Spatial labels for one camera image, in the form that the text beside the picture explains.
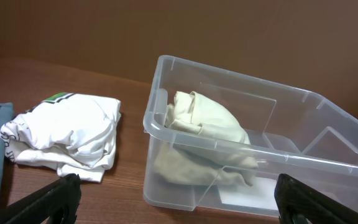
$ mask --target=cream cloth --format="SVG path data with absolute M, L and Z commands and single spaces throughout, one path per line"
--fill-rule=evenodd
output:
M 165 126 L 209 138 L 250 144 L 248 134 L 237 119 L 219 103 L 196 93 L 178 91 L 175 106 L 167 106 Z M 257 169 L 258 164 L 249 151 L 216 152 L 191 146 L 162 144 L 155 160 L 155 171 L 176 184 L 252 184 L 251 172 L 221 170 L 222 166 Z

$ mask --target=wooden table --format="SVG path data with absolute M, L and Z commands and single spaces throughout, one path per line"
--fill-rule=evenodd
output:
M 81 184 L 77 223 L 278 223 L 276 218 L 197 208 L 194 212 L 153 207 L 143 199 L 149 135 L 143 115 L 147 83 L 18 58 L 0 58 L 0 103 L 23 112 L 59 92 L 117 98 L 121 120 L 114 166 L 102 184 Z M 0 209 L 57 180 L 56 171 L 5 161 Z

